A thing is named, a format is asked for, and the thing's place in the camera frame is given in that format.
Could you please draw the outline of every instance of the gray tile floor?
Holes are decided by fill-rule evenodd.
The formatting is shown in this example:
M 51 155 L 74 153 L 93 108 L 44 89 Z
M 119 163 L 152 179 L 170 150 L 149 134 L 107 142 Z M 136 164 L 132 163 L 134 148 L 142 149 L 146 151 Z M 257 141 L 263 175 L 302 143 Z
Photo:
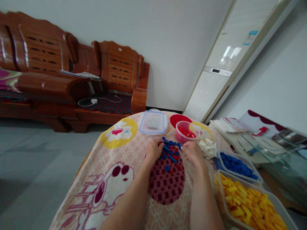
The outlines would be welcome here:
M 0 119 L 0 229 L 49 229 L 80 164 L 109 127 L 56 133 L 35 121 Z

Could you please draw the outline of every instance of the red plastic cup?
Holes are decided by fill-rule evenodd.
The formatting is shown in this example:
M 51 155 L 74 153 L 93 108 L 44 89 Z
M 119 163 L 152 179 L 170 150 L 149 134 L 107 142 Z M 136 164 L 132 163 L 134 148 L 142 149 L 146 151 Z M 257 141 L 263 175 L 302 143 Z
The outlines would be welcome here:
M 179 128 L 183 128 L 186 130 L 191 131 L 192 133 L 195 134 L 195 138 L 192 137 L 187 137 L 183 133 L 180 132 Z M 175 137 L 179 141 L 179 143 L 184 144 L 188 141 L 196 141 L 200 136 L 200 132 L 196 129 L 194 129 L 194 125 L 188 121 L 180 121 L 176 124 L 176 133 Z

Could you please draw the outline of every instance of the yellow circle print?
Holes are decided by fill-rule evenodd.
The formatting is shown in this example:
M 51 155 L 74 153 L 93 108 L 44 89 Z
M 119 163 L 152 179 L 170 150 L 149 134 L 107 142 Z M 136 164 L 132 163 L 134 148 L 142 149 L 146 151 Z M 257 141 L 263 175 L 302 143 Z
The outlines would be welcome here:
M 206 138 L 213 140 L 213 135 L 212 135 L 210 129 L 208 128 L 208 126 L 204 125 L 203 123 L 197 122 L 197 121 L 192 122 L 192 124 L 196 126 L 197 130 L 200 131 L 200 133 L 201 133 L 201 136 L 199 138 L 200 140 L 201 139 L 205 140 Z
M 100 135 L 101 143 L 114 149 L 131 141 L 137 133 L 138 125 L 131 118 L 123 118 Z

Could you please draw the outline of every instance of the white wall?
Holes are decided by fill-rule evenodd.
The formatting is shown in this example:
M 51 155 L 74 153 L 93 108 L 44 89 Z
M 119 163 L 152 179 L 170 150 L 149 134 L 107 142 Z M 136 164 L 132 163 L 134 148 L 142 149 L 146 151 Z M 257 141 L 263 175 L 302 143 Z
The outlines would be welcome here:
M 300 2 L 213 119 L 251 109 L 307 134 L 307 3 Z
M 231 0 L 0 0 L 71 32 L 79 42 L 113 40 L 151 65 L 147 105 L 182 111 Z

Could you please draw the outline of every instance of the sofa cushion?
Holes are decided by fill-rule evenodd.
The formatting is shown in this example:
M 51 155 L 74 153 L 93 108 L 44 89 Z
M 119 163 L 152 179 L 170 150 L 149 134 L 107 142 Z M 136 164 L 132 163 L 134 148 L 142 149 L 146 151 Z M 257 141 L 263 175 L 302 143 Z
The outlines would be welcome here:
M 0 102 L 30 103 L 30 99 L 22 93 L 0 91 Z
M 118 99 L 117 97 L 115 97 L 116 94 L 114 93 L 110 93 L 110 92 L 102 92 L 100 94 L 93 94 L 90 97 L 103 97 L 103 98 L 107 98 L 111 101 L 120 101 L 120 99 L 122 100 L 121 102 L 115 103 L 115 102 L 111 102 L 107 99 L 98 99 L 98 103 L 91 105 L 91 106 L 87 106 L 87 107 L 83 107 L 80 105 L 90 105 L 91 104 L 91 100 L 87 99 L 87 100 L 83 100 L 80 102 L 80 105 L 78 105 L 78 108 L 82 108 L 82 109 L 87 109 L 87 110 L 91 110 L 91 111 L 100 111 L 103 113 L 111 113 L 111 114 L 132 114 L 131 111 L 131 96 L 126 96 L 126 95 L 119 95 L 117 94 L 117 96 L 120 98 Z
M 17 81 L 20 75 L 21 72 L 10 71 L 0 67 L 0 90 L 21 93 L 17 88 Z

